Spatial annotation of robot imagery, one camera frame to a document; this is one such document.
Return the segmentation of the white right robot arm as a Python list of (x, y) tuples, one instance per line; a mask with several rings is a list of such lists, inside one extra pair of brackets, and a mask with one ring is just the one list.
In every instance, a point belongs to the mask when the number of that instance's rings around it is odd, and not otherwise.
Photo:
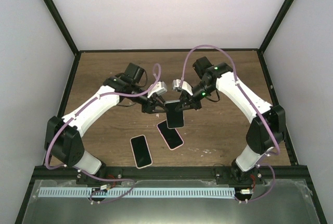
[(173, 80), (172, 89), (181, 94), (176, 110), (199, 110), (201, 100), (214, 91), (226, 95), (241, 110), (250, 123), (247, 145), (233, 160), (230, 173), (234, 182), (242, 184), (263, 157), (279, 154), (279, 144), (286, 138), (285, 110), (257, 96), (227, 63), (213, 65), (202, 57), (195, 61), (193, 69), (200, 78), (196, 86), (191, 86), (183, 78)]

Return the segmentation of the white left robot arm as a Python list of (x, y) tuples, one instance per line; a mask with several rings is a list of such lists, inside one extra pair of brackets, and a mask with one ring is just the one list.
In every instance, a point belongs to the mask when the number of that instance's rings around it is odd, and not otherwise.
[(45, 167), (49, 170), (71, 167), (88, 173), (94, 184), (105, 181), (102, 161), (85, 150), (82, 138), (89, 127), (125, 98), (141, 104), (145, 113), (162, 107), (158, 96), (166, 92), (160, 80), (159, 63), (153, 66), (155, 81), (146, 90), (137, 85), (144, 70), (130, 63), (124, 73), (107, 78), (97, 92), (80, 107), (62, 117), (53, 116), (47, 123)]

